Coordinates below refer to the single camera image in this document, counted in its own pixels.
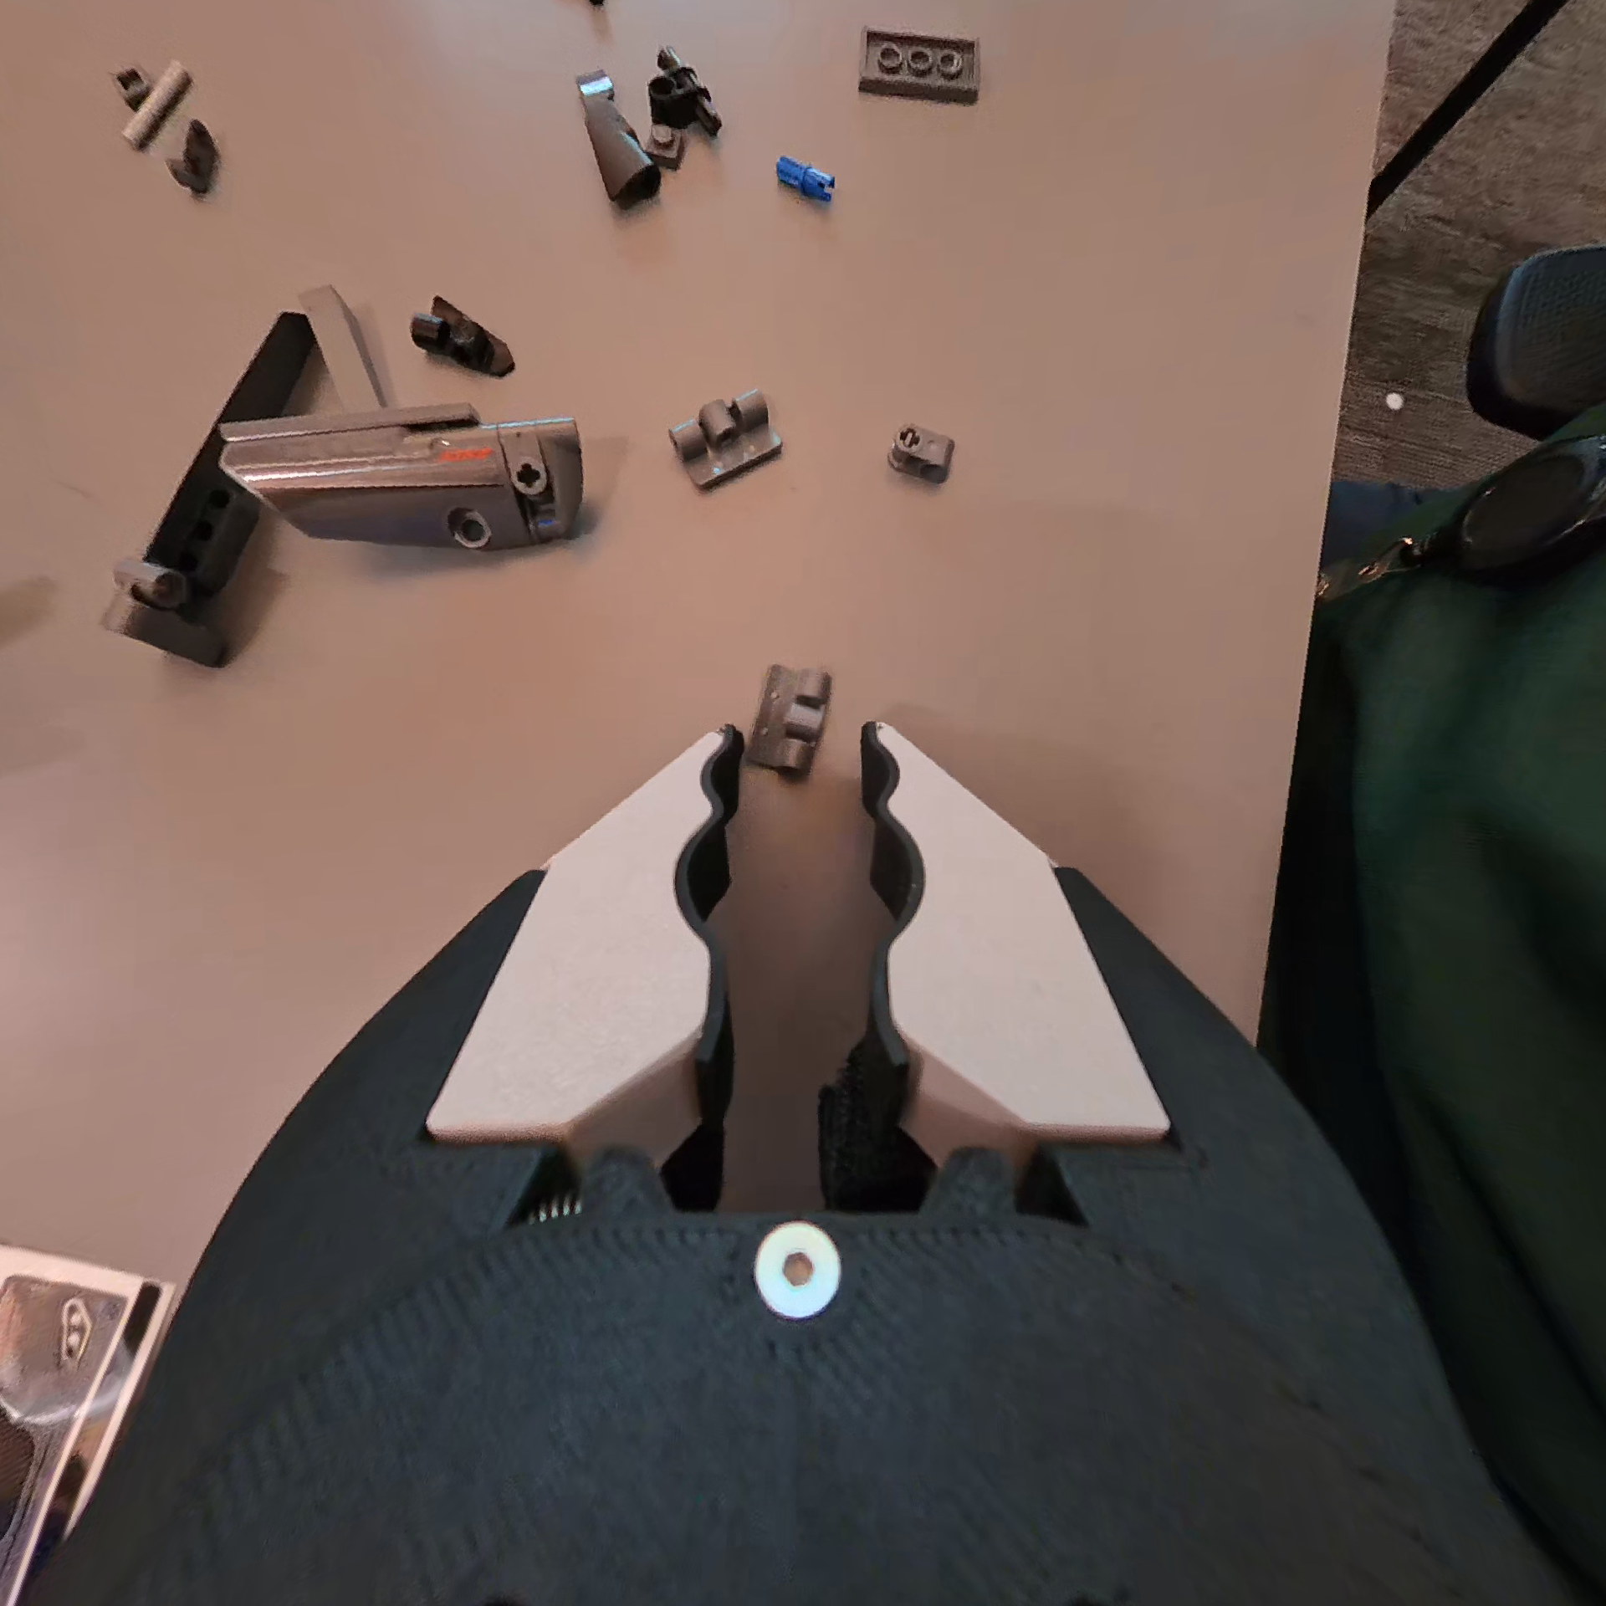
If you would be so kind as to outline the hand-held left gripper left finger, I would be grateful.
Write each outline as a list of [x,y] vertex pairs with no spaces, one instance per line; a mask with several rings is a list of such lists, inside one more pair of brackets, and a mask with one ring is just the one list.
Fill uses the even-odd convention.
[[744,738],[701,735],[538,871],[426,1119],[440,1142],[552,1142],[665,1165],[724,1147],[733,1039],[710,930]]

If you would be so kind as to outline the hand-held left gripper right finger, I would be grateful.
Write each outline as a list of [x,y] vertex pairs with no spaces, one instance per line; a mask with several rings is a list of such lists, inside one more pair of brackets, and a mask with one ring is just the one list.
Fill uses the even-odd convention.
[[870,994],[893,1125],[926,1154],[1165,1137],[1055,862],[884,721],[861,726],[861,802],[893,916]]

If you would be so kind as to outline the grey lego panel assembly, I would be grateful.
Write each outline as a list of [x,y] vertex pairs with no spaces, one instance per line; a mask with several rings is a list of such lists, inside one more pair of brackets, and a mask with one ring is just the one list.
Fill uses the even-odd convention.
[[511,551],[568,538],[585,490],[572,417],[482,421],[447,403],[220,425],[220,470],[310,538]]

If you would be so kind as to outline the lego sticker sheet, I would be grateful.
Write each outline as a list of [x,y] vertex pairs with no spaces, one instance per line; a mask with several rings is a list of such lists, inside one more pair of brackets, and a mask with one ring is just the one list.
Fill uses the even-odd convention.
[[91,1500],[170,1323],[175,1283],[2,1245],[2,1601]]

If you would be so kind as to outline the dark tapered lego panel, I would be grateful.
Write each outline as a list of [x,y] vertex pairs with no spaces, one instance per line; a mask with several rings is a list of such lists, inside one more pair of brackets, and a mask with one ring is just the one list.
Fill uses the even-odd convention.
[[591,153],[610,202],[622,212],[659,195],[662,174],[621,112],[605,70],[575,80]]

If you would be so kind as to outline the black lego pin connector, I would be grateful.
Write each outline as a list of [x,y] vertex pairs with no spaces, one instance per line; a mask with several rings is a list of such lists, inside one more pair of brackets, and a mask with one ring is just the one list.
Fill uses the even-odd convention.
[[722,115],[712,103],[712,92],[694,67],[670,45],[662,45],[654,62],[657,72],[647,84],[653,123],[670,129],[701,128],[716,138],[722,132]]

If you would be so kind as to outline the dark grey holed lego plate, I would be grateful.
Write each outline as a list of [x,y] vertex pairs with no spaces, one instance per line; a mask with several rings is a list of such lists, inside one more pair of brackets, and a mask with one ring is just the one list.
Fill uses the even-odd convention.
[[976,105],[980,41],[969,36],[864,26],[858,90],[887,99]]

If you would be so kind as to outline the light grey lego axle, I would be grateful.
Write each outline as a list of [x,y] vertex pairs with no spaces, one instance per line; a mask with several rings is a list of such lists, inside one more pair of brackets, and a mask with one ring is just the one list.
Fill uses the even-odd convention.
[[182,60],[171,58],[166,69],[148,84],[148,99],[138,110],[130,110],[127,123],[124,128],[124,139],[135,151],[144,151],[166,128],[175,110],[187,99],[193,75]]

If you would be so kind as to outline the black mesh office chair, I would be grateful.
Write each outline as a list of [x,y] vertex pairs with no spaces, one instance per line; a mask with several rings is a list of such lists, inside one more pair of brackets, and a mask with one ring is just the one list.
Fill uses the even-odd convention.
[[1602,405],[1602,243],[1533,254],[1494,282],[1469,337],[1465,395],[1487,422],[1533,439]]

